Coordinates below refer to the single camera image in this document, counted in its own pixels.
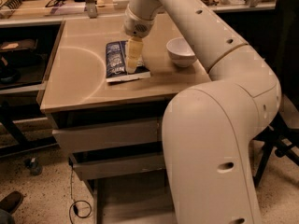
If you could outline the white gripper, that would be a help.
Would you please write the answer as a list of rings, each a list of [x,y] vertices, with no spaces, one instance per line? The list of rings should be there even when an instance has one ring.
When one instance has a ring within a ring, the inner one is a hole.
[[[146,37],[154,24],[155,11],[146,7],[138,11],[130,7],[125,9],[124,31],[131,36],[126,42],[126,71],[129,74],[135,72],[138,60],[142,54],[143,40]]]

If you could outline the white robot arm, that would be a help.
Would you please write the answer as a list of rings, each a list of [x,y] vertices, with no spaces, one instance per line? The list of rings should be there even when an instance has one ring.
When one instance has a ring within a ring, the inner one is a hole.
[[[130,0],[128,35],[150,33],[164,8],[210,80],[178,93],[162,141],[178,224],[262,224],[249,143],[274,119],[279,81],[264,59],[200,0]]]

